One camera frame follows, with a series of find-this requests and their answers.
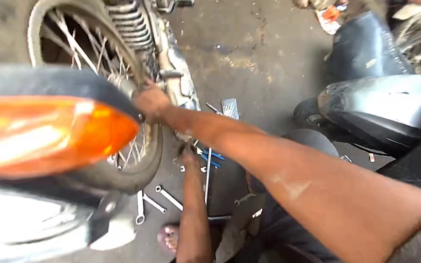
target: person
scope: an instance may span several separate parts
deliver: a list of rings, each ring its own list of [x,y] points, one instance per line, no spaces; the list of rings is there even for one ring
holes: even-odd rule
[[[150,88],[133,101],[148,122],[166,124],[231,158],[269,194],[269,212],[264,208],[261,220],[266,226],[260,229],[266,232],[266,239],[259,245],[248,244],[250,248],[243,248],[245,253],[240,251],[231,261],[252,254],[243,261],[256,262],[265,255],[266,262],[275,258],[286,262],[421,262],[420,188],[244,122],[175,107],[154,83],[147,83]],[[178,263],[210,263],[213,255],[199,164],[190,153],[182,160],[186,167],[184,210],[179,229],[167,229],[167,242],[176,249]]]

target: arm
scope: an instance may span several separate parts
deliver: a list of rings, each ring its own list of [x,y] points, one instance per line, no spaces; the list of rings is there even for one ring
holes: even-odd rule
[[[199,163],[190,150],[185,150],[184,202],[180,221],[180,238],[176,252],[177,263],[211,263],[211,235],[207,220],[202,175]]]
[[[155,88],[135,102],[147,117],[194,136],[242,165],[346,262],[384,262],[421,227],[419,188],[230,118],[179,109]]]

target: rear shock absorber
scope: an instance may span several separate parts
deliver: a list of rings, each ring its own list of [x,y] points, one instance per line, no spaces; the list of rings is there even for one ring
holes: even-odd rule
[[[153,50],[149,20],[138,0],[110,5],[107,6],[107,10],[126,45],[136,51]]]

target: pliers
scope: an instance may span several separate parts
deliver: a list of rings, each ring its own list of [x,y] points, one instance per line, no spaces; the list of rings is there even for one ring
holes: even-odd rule
[[[203,158],[204,160],[207,161],[207,156],[209,154],[209,152],[207,150],[202,151],[199,147],[196,147],[196,153],[199,154],[201,156],[201,158]],[[218,155],[217,153],[213,152],[211,154],[211,156],[215,156],[216,158],[220,159],[220,160],[225,160],[225,158],[221,155]],[[212,160],[210,161],[210,164],[212,164],[213,166],[220,168],[222,167],[220,164],[213,162]]]

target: black scooter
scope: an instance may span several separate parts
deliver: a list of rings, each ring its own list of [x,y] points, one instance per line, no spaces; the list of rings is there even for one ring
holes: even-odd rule
[[[334,84],[297,105],[295,122],[394,157],[378,172],[421,187],[421,75],[389,28],[372,12],[352,19],[336,33],[325,65]]]

